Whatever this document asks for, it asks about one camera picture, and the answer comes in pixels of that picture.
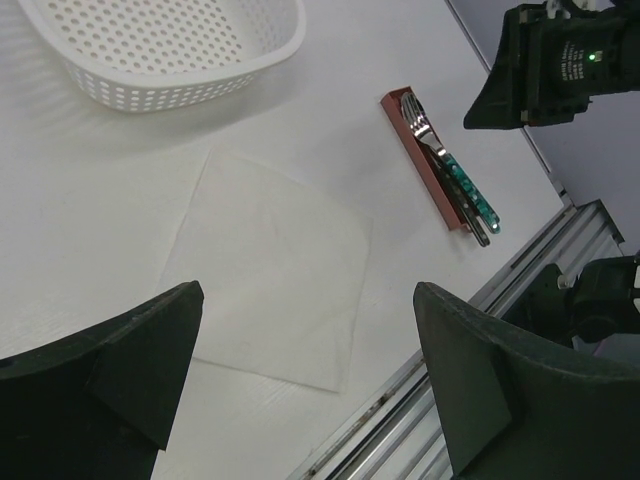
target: white napkin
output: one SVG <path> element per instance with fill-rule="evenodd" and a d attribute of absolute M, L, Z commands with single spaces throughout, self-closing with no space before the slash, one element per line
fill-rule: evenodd
<path fill-rule="evenodd" d="M 194 356 L 344 390 L 371 219 L 263 166 L 217 155 L 159 287 L 201 282 Z"/>

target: fork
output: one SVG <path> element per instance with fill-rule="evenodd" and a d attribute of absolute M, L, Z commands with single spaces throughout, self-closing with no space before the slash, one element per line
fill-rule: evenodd
<path fill-rule="evenodd" d="M 415 117 L 411 116 L 408 106 L 402 105 L 402 116 L 405 118 L 412 133 L 414 133 L 413 125 L 415 124 Z M 442 186 L 447 197 L 451 200 L 452 205 L 460 213 L 465 220 L 471 233 L 478 241 L 481 247 L 488 247 L 491 244 L 488 235 L 482 229 L 482 225 L 476 218 L 476 213 L 469 204 L 469 199 L 462 191 L 462 187 L 453 178 L 453 176 L 445 169 L 444 162 L 433 162 L 433 170 L 438 178 L 438 182 Z"/>
<path fill-rule="evenodd" d="M 484 196 L 454 156 L 448 153 L 442 143 L 440 143 L 415 94 L 410 92 L 405 93 L 402 95 L 401 103 L 403 115 L 405 115 L 405 119 L 409 123 L 413 135 L 431 149 L 435 154 L 436 160 L 441 160 L 445 170 L 458 181 L 478 211 L 480 218 L 487 225 L 489 231 L 494 234 L 500 233 L 500 217 L 498 217 L 495 210 L 491 208 L 489 202 L 485 200 Z"/>

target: white surface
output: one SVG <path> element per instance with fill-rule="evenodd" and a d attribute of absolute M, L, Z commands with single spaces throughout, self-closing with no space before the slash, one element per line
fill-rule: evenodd
<path fill-rule="evenodd" d="M 18 0 L 91 98 L 152 112 L 230 93 L 298 50 L 301 0 Z"/>
<path fill-rule="evenodd" d="M 370 218 L 214 149 L 158 293 L 200 281 L 195 358 L 343 391 L 370 237 Z"/>
<path fill-rule="evenodd" d="M 128 116 L 79 93 L 0 3 L 0 357 L 150 298 L 212 148 L 374 220 L 347 392 L 193 362 L 154 480 L 285 478 L 418 350 L 416 282 L 469 298 L 562 208 L 520 132 L 463 130 L 486 74 L 443 2 L 307 9 L 300 52 L 260 81 Z M 487 249 L 446 231 L 377 103 L 408 84 L 503 220 Z"/>

